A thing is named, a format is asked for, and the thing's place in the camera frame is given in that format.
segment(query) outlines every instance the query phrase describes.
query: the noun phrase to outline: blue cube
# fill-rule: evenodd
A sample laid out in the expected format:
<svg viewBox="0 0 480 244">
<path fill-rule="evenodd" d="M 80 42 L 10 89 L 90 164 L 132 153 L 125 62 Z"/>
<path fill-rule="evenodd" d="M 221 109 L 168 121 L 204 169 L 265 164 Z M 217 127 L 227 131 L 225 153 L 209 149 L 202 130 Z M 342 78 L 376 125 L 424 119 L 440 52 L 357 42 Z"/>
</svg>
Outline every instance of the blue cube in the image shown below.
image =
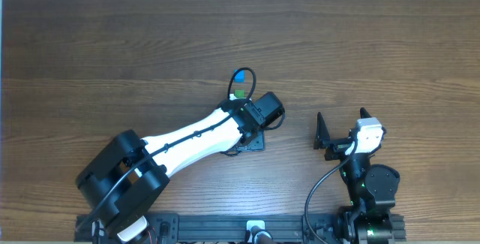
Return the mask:
<svg viewBox="0 0 480 244">
<path fill-rule="evenodd" d="M 245 71 L 240 71 L 235 76 L 235 83 L 243 83 L 245 81 Z"/>
</svg>

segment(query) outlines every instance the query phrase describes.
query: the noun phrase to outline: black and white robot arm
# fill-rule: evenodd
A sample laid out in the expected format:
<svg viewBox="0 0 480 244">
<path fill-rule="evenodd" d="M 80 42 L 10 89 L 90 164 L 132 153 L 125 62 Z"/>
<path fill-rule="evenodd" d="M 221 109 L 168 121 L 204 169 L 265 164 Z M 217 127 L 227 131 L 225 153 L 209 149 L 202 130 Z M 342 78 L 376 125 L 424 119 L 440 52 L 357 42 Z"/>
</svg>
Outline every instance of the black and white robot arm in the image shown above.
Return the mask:
<svg viewBox="0 0 480 244">
<path fill-rule="evenodd" d="M 109 236 L 121 242 L 144 239 L 144 215 L 173 174 L 208 155 L 263 138 L 260 132 L 284 117 L 273 92 L 255 103 L 250 96 L 229 95 L 209 116 L 168 134 L 140 139 L 130 130 L 117 135 L 76 178 L 77 188 L 94 209 L 85 222 L 97 218 Z M 127 178 L 122 167 L 134 171 L 137 180 Z"/>
</svg>

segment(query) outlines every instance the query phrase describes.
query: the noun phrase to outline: wood grain surface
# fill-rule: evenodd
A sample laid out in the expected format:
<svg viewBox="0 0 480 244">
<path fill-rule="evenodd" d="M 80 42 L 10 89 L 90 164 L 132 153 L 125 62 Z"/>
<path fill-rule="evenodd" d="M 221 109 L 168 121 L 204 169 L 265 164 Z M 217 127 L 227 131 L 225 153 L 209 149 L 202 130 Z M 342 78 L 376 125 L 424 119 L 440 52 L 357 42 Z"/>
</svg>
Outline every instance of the wood grain surface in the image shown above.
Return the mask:
<svg viewBox="0 0 480 244">
<path fill-rule="evenodd" d="M 408 238 L 480 239 L 480 0 L 4 0 L 3 32 L 3 240 L 72 240 L 90 211 L 74 178 L 109 140 L 202 119 L 242 66 L 283 127 L 177 173 L 152 210 L 302 214 L 337 164 L 313 150 L 317 112 L 344 137 L 364 106 Z M 336 174 L 311 211 L 349 201 Z"/>
</svg>

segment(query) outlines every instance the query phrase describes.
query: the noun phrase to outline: wooden table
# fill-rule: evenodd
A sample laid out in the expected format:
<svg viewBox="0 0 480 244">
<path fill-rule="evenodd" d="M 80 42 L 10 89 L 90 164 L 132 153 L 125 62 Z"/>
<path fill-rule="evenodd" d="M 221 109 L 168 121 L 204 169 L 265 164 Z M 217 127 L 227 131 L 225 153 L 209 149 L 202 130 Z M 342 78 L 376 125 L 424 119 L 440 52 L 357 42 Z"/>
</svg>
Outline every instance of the wooden table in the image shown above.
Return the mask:
<svg viewBox="0 0 480 244">
<path fill-rule="evenodd" d="M 480 0 L 4 0 L 3 31 L 5 240 L 73 239 L 90 210 L 74 178 L 108 141 L 202 119 L 242 66 L 283 127 L 264 152 L 176 174 L 152 210 L 302 214 L 337 164 L 313 150 L 317 112 L 345 137 L 365 106 L 409 239 L 480 239 Z M 348 203 L 335 174 L 311 211 Z"/>
</svg>

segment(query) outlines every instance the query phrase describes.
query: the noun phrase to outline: green block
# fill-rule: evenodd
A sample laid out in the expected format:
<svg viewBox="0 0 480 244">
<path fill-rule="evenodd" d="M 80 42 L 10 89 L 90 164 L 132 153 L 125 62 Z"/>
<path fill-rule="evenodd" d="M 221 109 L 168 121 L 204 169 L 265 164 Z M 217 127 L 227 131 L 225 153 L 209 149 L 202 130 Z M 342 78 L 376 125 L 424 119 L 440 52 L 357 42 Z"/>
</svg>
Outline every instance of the green block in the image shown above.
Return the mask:
<svg viewBox="0 0 480 244">
<path fill-rule="evenodd" d="M 235 90 L 235 96 L 237 98 L 245 98 L 245 90 Z"/>
</svg>

